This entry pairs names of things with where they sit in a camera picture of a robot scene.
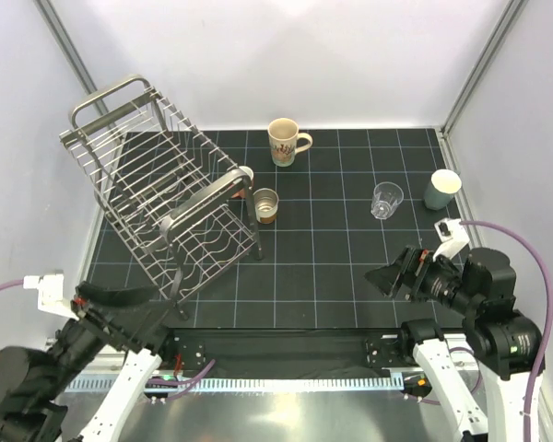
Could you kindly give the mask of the clear faceted glass cup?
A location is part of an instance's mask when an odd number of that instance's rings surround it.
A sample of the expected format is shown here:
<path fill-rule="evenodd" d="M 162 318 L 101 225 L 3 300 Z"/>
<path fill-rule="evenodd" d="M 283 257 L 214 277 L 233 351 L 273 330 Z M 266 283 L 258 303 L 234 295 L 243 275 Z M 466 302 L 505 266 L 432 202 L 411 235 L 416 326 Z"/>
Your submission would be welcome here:
<path fill-rule="evenodd" d="M 386 181 L 377 184 L 371 200 L 371 214 L 379 220 L 389 219 L 404 200 L 400 186 Z"/>

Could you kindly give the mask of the teal ceramic cup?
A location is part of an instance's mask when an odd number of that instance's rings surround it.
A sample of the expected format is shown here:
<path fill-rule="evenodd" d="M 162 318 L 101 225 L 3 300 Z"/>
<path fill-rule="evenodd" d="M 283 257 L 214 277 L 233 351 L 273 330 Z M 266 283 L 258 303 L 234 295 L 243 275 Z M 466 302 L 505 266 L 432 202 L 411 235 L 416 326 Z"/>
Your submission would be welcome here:
<path fill-rule="evenodd" d="M 462 180 L 456 172 L 449 169 L 438 169 L 430 176 L 423 202 L 430 210 L 441 210 L 449 204 L 461 188 Z"/>

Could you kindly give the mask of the cream floral ceramic mug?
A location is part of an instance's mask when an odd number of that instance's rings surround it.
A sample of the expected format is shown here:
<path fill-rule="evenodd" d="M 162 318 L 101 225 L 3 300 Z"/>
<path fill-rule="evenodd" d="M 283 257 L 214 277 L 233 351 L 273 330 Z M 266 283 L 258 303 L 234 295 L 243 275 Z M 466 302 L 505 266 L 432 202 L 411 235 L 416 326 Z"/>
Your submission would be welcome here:
<path fill-rule="evenodd" d="M 267 128 L 271 157 L 278 167 L 289 167 L 297 154 L 309 150 L 312 137 L 300 131 L 299 125 L 289 118 L 271 121 Z"/>

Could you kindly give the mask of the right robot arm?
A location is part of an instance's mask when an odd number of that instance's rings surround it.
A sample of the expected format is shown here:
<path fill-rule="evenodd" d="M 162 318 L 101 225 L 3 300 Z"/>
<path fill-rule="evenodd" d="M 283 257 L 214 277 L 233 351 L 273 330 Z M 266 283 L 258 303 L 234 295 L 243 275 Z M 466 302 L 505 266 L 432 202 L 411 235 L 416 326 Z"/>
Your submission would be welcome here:
<path fill-rule="evenodd" d="M 392 264 L 366 272 L 365 278 L 387 297 L 405 287 L 411 298 L 435 300 L 462 316 L 465 340 L 485 387 L 485 410 L 459 374 L 435 321 L 403 322 L 396 343 L 404 363 L 423 369 L 453 440 L 538 440 L 542 334 L 514 307 L 516 273 L 507 255 L 476 248 L 458 269 L 445 256 L 407 247 Z"/>

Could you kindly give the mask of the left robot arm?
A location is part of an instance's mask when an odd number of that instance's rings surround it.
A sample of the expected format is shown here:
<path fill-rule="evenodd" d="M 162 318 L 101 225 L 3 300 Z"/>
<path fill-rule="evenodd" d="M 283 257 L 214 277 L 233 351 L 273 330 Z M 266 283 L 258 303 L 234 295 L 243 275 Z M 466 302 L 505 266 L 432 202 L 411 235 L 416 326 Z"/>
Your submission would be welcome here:
<path fill-rule="evenodd" d="M 106 346 L 127 358 L 78 441 L 116 441 L 153 372 L 175 361 L 165 318 L 179 297 L 157 299 L 156 286 L 104 288 L 83 282 L 70 303 L 72 317 L 46 350 L 0 350 L 0 441 L 55 441 L 67 407 L 55 403 Z"/>

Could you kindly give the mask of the stainless steel dish rack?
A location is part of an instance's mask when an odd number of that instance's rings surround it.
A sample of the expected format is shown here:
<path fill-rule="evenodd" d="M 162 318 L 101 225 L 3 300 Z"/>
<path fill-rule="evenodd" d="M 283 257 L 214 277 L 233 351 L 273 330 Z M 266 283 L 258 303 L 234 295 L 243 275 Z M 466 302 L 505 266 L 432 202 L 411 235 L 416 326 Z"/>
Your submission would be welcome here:
<path fill-rule="evenodd" d="M 262 257 L 250 176 L 143 76 L 87 95 L 68 118 L 62 145 L 162 300 L 182 306 Z"/>

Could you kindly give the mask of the black grid mat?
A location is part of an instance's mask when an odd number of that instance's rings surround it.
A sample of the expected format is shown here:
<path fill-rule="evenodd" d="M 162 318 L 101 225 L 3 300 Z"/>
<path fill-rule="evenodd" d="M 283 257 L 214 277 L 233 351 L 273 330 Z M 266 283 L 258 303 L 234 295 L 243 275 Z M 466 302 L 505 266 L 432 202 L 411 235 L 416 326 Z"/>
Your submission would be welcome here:
<path fill-rule="evenodd" d="M 289 167 L 274 164 L 266 131 L 207 131 L 250 176 L 253 192 L 279 197 L 276 220 L 258 221 L 261 258 L 246 256 L 164 320 L 172 328 L 395 328 L 427 319 L 459 329 L 460 314 L 406 290 L 383 296 L 364 274 L 392 263 L 405 247 L 435 250 L 434 224 L 456 218 L 450 204 L 431 211 L 423 196 L 444 167 L 431 129 L 310 130 L 312 147 Z M 375 186 L 392 182 L 404 200 L 386 220 L 371 214 Z M 88 280 L 107 288 L 153 285 L 106 218 Z"/>

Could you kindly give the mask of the steel cup with brown band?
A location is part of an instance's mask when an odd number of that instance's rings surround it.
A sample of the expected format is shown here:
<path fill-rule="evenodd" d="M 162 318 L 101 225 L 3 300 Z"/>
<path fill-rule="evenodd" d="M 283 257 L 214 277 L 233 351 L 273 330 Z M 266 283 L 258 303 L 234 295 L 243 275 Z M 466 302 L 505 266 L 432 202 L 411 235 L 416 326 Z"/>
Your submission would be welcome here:
<path fill-rule="evenodd" d="M 253 193 L 256 220 L 265 225 L 272 224 L 277 218 L 279 197 L 268 188 L 258 189 Z"/>

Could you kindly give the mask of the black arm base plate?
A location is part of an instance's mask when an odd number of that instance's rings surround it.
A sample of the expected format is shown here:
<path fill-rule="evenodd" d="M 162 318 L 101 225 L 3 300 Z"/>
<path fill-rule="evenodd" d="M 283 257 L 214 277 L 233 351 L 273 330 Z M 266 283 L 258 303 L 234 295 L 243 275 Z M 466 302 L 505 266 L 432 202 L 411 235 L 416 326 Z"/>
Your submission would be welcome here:
<path fill-rule="evenodd" d="M 163 347 L 162 366 L 187 374 L 214 361 L 211 378 L 377 378 L 416 370 L 400 331 L 357 329 L 179 329 Z"/>

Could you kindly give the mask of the right aluminium frame post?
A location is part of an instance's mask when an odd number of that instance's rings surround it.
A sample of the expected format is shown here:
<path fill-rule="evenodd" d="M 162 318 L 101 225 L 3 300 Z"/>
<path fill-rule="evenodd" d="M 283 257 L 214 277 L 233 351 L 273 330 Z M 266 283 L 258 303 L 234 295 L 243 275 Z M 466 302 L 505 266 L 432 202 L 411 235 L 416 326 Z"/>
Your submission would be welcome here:
<path fill-rule="evenodd" d="M 527 3 L 527 0 L 509 0 L 506 3 L 506 6 L 501 12 L 496 25 L 490 32 L 488 40 L 478 56 L 473 69 L 458 94 L 457 99 L 455 100 L 445 120 L 445 123 L 441 127 L 441 133 L 444 138 L 447 138 L 450 135 L 454 126 L 457 124 L 461 114 L 465 110 L 465 106 L 473 97 L 478 85 L 489 70 L 502 44 L 506 40 L 508 33 L 512 30 Z"/>

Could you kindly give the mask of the aluminium frame post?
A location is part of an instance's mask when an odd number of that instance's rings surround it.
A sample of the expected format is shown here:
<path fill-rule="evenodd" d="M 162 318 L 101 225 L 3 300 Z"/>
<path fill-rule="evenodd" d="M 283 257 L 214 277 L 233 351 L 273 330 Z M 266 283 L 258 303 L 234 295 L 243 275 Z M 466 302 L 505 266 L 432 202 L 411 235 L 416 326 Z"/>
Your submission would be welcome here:
<path fill-rule="evenodd" d="M 85 93 L 95 92 L 96 85 L 53 3 L 50 0 L 35 0 L 34 4 Z"/>
<path fill-rule="evenodd" d="M 444 138 L 447 138 L 450 135 L 454 126 L 457 124 L 461 114 L 465 110 L 465 106 L 473 97 L 478 85 L 489 70 L 502 44 L 506 40 L 508 33 L 512 30 L 527 3 L 527 0 L 509 0 L 506 3 L 506 6 L 501 12 L 496 25 L 490 32 L 488 40 L 478 56 L 473 69 L 458 94 L 457 99 L 455 100 L 445 120 L 445 123 L 441 127 L 441 133 Z"/>

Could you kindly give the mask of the left aluminium frame post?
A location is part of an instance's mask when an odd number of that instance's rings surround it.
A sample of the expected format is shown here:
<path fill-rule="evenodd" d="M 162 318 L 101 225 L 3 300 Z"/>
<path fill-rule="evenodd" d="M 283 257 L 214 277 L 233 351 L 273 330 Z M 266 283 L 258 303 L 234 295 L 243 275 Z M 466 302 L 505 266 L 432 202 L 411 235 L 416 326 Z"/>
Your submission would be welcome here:
<path fill-rule="evenodd" d="M 85 93 L 95 92 L 96 85 L 53 3 L 50 0 L 35 0 L 34 4 Z"/>

